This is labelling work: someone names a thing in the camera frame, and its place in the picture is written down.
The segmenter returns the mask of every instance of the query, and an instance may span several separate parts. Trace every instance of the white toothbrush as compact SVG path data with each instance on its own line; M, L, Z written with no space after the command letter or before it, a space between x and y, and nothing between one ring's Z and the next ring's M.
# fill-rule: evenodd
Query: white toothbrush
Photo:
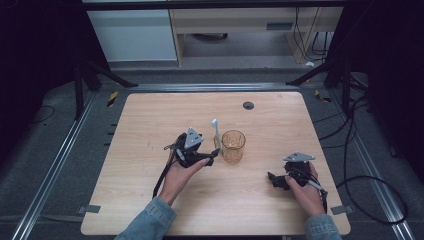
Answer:
M214 118L212 120L211 124L215 128L215 139L218 142L219 149L221 149L222 146L221 146L221 138L219 137L219 131L218 131L218 120L216 120L216 118Z

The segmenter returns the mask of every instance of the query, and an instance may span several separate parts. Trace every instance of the denim sleeve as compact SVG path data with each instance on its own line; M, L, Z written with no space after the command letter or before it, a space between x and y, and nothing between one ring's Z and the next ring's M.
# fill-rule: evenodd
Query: denim sleeve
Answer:
M341 240L339 231L333 218L327 214L312 216L305 224L306 238L308 240Z
M115 240L162 239L175 216L168 204L155 197Z

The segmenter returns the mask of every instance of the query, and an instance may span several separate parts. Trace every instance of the person's right hand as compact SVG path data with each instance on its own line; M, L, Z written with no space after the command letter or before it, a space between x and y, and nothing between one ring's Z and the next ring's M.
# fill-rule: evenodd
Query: person's right hand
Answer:
M315 170L314 165L309 162L309 167L311 169L312 175L316 179L318 179L318 173ZM313 187L311 184L306 184L304 187L301 187L296 182L296 180L290 176L286 176L286 182L293 191L297 202L300 204L300 206L308 214L309 217L318 214L325 214L318 189Z

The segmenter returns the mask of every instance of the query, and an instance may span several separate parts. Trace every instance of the light wood tabletop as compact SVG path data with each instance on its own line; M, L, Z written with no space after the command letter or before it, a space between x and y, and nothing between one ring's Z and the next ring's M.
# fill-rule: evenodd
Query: light wood tabletop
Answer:
M250 101L254 108L246 110ZM116 235L144 209L168 160L172 144L192 127L204 141L198 152L215 149L220 134L246 137L243 158L222 155L196 173L173 204L177 218L167 235L301 235L307 216L291 191L274 188L267 172L284 175L284 156L315 156L313 164L328 191L328 208L340 206L333 178L305 102L297 92L131 94L123 109L90 205L81 226L86 235ZM341 234L350 232L346 214L332 215Z

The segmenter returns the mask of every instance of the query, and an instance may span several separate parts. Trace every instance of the light blue panel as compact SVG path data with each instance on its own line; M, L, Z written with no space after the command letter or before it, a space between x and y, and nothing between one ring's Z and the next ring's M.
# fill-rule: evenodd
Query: light blue panel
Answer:
M108 62L176 61L167 10L90 11L88 15Z

